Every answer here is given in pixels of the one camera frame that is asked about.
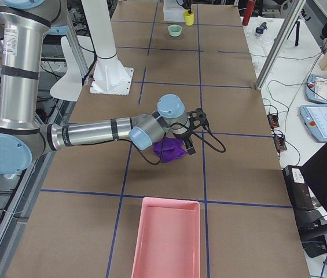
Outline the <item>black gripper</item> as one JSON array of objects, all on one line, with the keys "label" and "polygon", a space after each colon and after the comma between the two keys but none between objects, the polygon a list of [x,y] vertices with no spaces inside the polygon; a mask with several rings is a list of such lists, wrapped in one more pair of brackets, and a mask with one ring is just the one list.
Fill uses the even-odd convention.
[{"label": "black gripper", "polygon": [[191,139],[192,131],[186,127],[179,129],[172,128],[172,134],[176,139],[182,140],[189,155],[195,154],[195,148]]}]

